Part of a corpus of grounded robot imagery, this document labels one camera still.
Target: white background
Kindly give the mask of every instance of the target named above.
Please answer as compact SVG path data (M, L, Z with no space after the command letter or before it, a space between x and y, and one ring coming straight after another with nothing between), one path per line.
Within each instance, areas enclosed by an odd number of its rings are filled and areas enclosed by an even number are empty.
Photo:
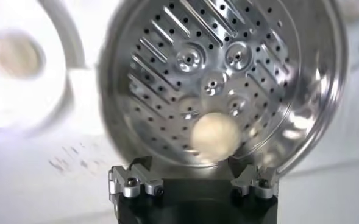
M354 67L345 97L319 145L281 180L279 223L359 223L357 2L343 1ZM86 69L69 70L67 104L49 125L34 135L0 137L0 223L116 223L107 171L122 161L102 127L93 68L118 1L63 3L81 36Z

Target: perforated metal disc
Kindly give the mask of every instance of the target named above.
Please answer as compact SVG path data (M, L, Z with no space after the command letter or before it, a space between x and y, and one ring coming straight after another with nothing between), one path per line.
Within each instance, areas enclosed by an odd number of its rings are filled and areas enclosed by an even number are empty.
M109 33L102 103L126 158L212 166L190 133L220 112L242 131L234 157L283 172L325 130L346 75L333 1L126 1Z

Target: blurred white object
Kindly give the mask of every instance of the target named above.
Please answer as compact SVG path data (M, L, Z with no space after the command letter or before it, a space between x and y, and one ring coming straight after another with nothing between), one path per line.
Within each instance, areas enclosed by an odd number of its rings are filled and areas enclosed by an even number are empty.
M0 131L38 127L65 83L62 44L47 14L34 1L0 1Z

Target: white ball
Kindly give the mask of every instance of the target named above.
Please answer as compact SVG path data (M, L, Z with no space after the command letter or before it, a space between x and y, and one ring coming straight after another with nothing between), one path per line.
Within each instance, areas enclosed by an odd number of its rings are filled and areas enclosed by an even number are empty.
M236 122L222 113L210 113L200 118L191 133L191 146L201 159L216 163L233 155L241 142Z

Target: white surface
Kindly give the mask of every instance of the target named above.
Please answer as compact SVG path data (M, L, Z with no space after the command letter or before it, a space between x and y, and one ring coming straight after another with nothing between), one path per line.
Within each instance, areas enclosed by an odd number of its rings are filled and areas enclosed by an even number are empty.
M24 35L38 43L42 69L35 77L0 75L0 131L39 126L56 108L66 83L64 51L46 12L34 1L0 1L0 34Z
M118 2L66 3L93 67ZM0 138L0 223L116 223L107 171L122 161L97 123L96 82L88 73L70 72L72 99L53 124L34 136ZM281 181L279 194L280 223L359 223L359 71L330 130Z

